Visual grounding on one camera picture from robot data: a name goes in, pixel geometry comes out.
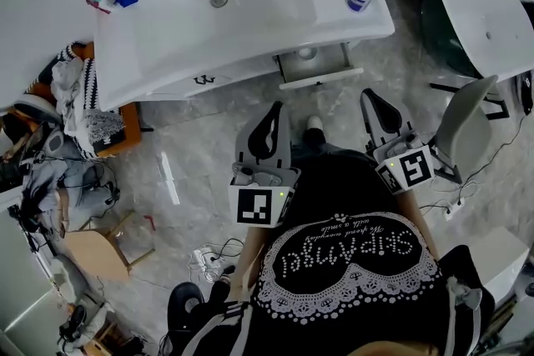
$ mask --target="marble floor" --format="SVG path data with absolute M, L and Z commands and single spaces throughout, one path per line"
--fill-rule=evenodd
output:
M 417 0 L 387 0 L 395 33 L 381 40 L 360 43 L 351 52 L 363 67 L 360 76 L 312 88 L 283 92 L 282 77 L 270 74 L 199 95 L 188 101 L 141 103 L 143 120 L 154 127 L 142 143 L 110 161 L 117 174 L 122 197 L 114 215 L 134 209 L 139 216 L 130 223 L 121 242 L 135 257 L 148 248 L 155 254 L 132 271 L 128 283 L 91 284 L 113 305 L 132 329 L 141 333 L 157 353 L 156 343 L 167 332 L 166 306 L 173 287 L 189 280 L 191 252 L 203 243 L 223 243 L 243 238 L 245 228 L 229 216 L 227 185 L 234 161 L 237 132 L 259 108 L 275 100 L 290 110 L 295 140 L 306 119 L 323 119 L 327 139 L 338 146 L 364 150 L 365 133 L 360 110 L 364 88 L 385 90 L 409 108 L 422 139 L 436 131 L 449 95 L 430 89 L 430 81 L 461 86 L 468 82 L 435 63 L 422 47 L 418 31 Z M 511 118 L 491 123 L 493 139 L 487 152 L 510 141 L 523 113 L 512 95 L 511 83 L 499 90 L 511 110 Z M 525 243 L 534 242 L 534 158 L 531 144 L 534 122 L 527 118 L 520 135 L 504 148 L 490 167 L 476 176 L 476 184 L 464 190 L 466 206 L 446 221 L 442 208 L 421 211 L 434 234 L 441 254 L 458 243 L 472 243 L 495 226 L 503 225 Z M 420 206 L 454 203 L 456 186 L 437 178 L 416 190 Z M 143 215 L 154 218 L 155 231 Z M 209 286 L 200 279 L 203 289 Z

